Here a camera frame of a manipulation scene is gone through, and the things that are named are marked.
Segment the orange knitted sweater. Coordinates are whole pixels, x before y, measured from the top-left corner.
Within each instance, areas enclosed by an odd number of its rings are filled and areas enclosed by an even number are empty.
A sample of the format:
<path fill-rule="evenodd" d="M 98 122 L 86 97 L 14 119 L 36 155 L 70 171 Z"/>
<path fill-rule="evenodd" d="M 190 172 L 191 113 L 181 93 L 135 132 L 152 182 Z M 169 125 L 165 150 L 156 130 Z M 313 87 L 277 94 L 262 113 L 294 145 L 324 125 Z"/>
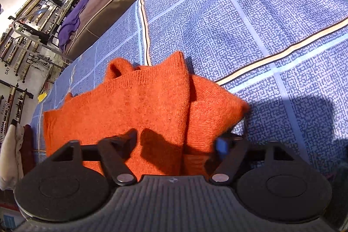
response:
<path fill-rule="evenodd" d="M 124 161 L 136 177 L 206 175 L 215 140 L 248 111 L 244 100 L 189 73 L 181 52 L 152 67 L 116 58 L 99 86 L 44 113 L 43 133 L 51 155 L 71 140 L 96 144 L 135 130 Z"/>

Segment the dark red folded garment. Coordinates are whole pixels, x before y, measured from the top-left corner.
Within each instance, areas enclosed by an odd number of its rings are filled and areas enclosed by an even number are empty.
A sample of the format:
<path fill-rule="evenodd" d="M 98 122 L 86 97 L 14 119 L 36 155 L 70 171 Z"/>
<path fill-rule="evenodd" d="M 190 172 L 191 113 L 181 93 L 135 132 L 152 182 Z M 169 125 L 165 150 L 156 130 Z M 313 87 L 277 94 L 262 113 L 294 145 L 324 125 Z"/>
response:
<path fill-rule="evenodd" d="M 33 131 L 29 124 L 24 126 L 23 143 L 20 149 L 23 174 L 29 173 L 35 166 Z"/>

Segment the beige folded garment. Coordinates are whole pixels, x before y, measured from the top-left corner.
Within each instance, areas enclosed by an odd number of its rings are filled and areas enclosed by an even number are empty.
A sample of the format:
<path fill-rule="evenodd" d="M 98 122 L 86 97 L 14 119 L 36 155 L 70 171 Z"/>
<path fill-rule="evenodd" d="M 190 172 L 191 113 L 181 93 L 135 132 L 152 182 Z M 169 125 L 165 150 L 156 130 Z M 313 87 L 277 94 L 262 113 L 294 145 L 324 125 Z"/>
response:
<path fill-rule="evenodd" d="M 0 187 L 2 191 L 13 190 L 23 178 L 20 150 L 23 143 L 24 128 L 12 120 L 1 145 Z"/>

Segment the yellow object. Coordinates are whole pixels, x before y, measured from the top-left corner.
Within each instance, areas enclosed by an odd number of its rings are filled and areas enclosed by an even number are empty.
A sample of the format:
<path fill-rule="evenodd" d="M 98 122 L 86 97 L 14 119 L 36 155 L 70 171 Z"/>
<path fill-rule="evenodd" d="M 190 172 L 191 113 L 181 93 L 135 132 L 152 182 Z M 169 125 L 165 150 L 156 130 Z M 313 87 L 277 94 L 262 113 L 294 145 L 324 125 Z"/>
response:
<path fill-rule="evenodd" d="M 40 94 L 38 96 L 38 103 L 42 102 L 47 96 L 47 93 L 46 92 L 43 92 L 42 94 Z"/>

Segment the purple blanket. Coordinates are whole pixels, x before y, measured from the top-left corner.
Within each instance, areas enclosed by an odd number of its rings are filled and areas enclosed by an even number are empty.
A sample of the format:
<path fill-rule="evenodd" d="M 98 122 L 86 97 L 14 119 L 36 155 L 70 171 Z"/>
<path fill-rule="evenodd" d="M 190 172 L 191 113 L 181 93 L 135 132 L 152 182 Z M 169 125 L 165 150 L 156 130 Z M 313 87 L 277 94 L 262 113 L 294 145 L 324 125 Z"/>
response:
<path fill-rule="evenodd" d="M 80 25 L 80 14 L 83 9 L 85 9 L 88 1 L 89 0 L 79 1 L 62 23 L 61 29 L 58 32 L 58 46 L 62 52 L 65 51 L 65 47 L 70 41 L 70 36 L 77 31 Z"/>

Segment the blue plaid bed sheet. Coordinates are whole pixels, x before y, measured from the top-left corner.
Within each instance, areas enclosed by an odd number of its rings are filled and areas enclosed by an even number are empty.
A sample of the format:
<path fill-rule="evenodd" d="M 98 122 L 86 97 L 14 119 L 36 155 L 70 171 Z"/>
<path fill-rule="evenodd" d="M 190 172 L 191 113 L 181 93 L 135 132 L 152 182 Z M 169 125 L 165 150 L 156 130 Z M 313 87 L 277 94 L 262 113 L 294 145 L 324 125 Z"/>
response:
<path fill-rule="evenodd" d="M 234 132 L 279 141 L 324 175 L 347 159 L 347 0 L 136 0 L 67 67 L 31 121 L 45 159 L 43 114 L 101 83 L 115 57 L 189 70 L 251 104 Z"/>

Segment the wall display shelves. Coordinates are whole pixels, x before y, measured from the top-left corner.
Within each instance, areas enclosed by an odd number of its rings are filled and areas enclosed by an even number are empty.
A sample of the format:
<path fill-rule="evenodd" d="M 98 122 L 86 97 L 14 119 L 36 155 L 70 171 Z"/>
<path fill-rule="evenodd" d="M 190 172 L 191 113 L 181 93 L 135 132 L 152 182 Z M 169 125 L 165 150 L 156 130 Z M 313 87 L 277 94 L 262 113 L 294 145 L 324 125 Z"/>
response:
<path fill-rule="evenodd" d="M 57 33 L 77 0 L 26 0 L 10 27 L 1 36 L 1 61 L 11 67 L 19 84 L 27 80 L 32 67 L 49 76 L 53 68 L 62 71 L 71 59 L 58 47 Z"/>

